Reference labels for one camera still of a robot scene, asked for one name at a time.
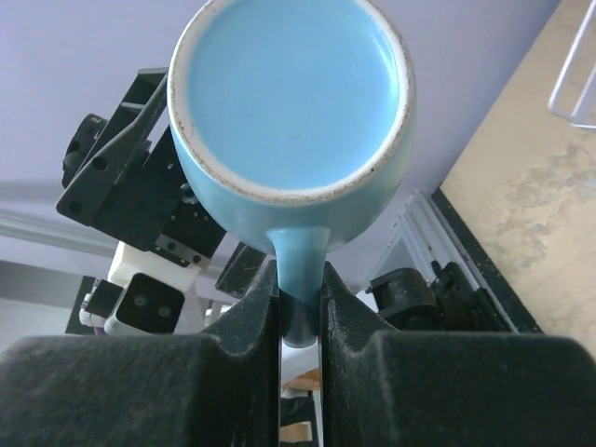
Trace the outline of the aluminium frame rail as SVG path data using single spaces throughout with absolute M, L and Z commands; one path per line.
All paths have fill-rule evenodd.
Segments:
M 430 283 L 437 276 L 431 266 L 433 261 L 440 266 L 454 262 L 460 266 L 473 290 L 481 285 L 468 265 L 470 259 L 465 249 L 438 206 L 429 194 L 416 192 L 400 213 L 394 233 L 373 264 L 369 279 L 397 268 L 412 267 Z

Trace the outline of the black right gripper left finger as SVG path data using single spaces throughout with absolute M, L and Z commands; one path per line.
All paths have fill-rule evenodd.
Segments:
M 276 446 L 276 268 L 192 335 L 49 336 L 1 356 L 5 446 Z

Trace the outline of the light blue mug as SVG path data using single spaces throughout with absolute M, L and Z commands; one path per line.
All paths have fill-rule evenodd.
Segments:
M 402 36 L 370 1 L 210 1 L 176 45 L 167 101 L 199 202 L 275 256 L 284 341 L 314 344 L 326 255 L 382 213 L 412 149 Z

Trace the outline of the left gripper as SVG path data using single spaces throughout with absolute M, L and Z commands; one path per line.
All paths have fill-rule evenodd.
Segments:
M 110 118 L 81 121 L 62 160 L 56 210 L 180 267 L 206 267 L 225 232 L 193 193 L 170 130 L 149 138 L 167 105 L 167 73 L 140 70 Z M 215 289 L 243 298 L 265 257 L 239 242 Z

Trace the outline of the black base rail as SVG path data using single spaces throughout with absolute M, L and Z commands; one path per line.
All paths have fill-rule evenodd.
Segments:
M 371 279 L 359 297 L 391 325 L 405 331 L 539 333 L 527 310 L 441 190 L 430 195 L 465 249 L 481 284 L 473 290 L 460 266 L 431 263 L 430 283 L 412 267 Z

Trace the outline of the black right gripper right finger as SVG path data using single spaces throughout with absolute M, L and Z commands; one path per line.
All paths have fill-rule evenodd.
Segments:
M 591 446 L 595 362 L 577 341 L 404 332 L 324 271 L 319 352 L 328 446 Z

